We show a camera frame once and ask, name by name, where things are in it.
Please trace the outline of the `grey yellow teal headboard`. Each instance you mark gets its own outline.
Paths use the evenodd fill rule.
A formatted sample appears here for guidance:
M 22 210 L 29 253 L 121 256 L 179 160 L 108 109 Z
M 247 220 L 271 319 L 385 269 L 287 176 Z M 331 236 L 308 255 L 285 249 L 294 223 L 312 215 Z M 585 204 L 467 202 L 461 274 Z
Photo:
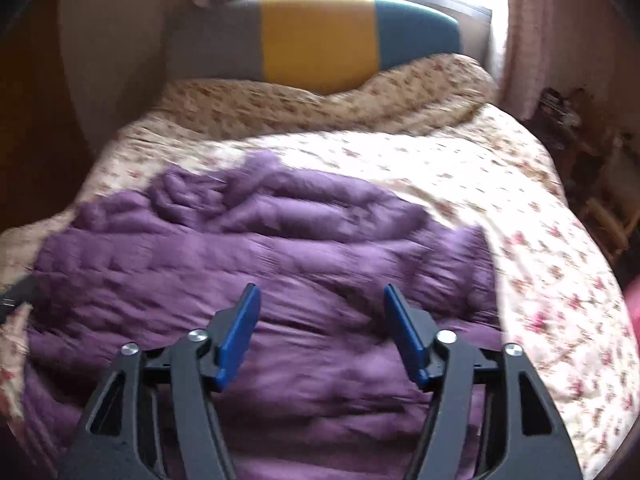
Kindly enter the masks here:
M 332 94 L 461 50 L 454 18 L 404 0 L 233 0 L 180 20 L 168 39 L 167 75 Z

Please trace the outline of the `floral white quilt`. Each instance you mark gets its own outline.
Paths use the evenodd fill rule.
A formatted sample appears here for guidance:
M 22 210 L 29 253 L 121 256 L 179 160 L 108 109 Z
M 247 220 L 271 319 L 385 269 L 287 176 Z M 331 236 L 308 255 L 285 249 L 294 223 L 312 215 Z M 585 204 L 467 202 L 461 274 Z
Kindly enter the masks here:
M 349 174 L 426 207 L 447 226 L 478 223 L 498 273 L 498 311 L 558 407 L 588 479 L 611 477 L 639 413 L 639 350 L 620 286 L 567 206 L 542 144 L 497 107 L 452 98 L 393 118 L 297 105 L 159 105 L 122 129 L 82 200 L 140 188 L 166 162 L 192 170 L 269 148 L 288 165 Z

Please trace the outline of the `cluttered wooden side furniture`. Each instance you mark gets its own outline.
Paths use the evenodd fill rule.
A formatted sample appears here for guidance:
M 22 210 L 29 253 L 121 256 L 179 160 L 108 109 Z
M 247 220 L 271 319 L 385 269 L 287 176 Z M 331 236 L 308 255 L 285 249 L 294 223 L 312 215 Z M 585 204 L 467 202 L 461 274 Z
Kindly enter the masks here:
M 542 90 L 525 125 L 555 164 L 570 209 L 609 263 L 632 246 L 639 227 L 639 151 L 634 136 L 584 88 Z

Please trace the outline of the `purple down jacket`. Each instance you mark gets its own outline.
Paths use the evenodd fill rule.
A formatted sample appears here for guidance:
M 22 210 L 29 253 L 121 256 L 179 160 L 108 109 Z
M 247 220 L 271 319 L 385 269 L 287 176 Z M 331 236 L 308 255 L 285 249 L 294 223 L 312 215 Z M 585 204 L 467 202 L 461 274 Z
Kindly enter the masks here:
M 401 477 L 428 400 L 390 339 L 385 286 L 465 341 L 501 344 L 481 228 L 448 228 L 370 182 L 269 152 L 211 174 L 170 168 L 145 191 L 80 205 L 34 275 L 24 441 L 49 469 L 123 344 L 168 346 L 250 283 L 259 322 L 216 401 L 243 479 Z

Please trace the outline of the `right pink curtain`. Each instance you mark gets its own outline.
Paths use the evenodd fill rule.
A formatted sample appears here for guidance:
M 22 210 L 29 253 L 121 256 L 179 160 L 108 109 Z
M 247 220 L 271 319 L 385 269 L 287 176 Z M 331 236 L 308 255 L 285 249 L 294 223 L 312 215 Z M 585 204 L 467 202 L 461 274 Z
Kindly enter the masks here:
M 554 48 L 556 0 L 506 0 L 506 52 L 500 106 L 518 120 L 534 114 L 546 88 Z

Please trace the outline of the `small-floral beige duvet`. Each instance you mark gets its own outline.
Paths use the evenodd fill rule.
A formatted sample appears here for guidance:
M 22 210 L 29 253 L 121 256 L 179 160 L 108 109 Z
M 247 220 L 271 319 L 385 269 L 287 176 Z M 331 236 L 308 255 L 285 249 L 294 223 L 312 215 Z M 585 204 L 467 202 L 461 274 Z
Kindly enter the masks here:
M 495 81 L 475 60 L 436 54 L 328 96 L 248 80 L 174 81 L 152 114 L 215 140 L 321 131 L 424 136 L 474 118 L 494 93 Z

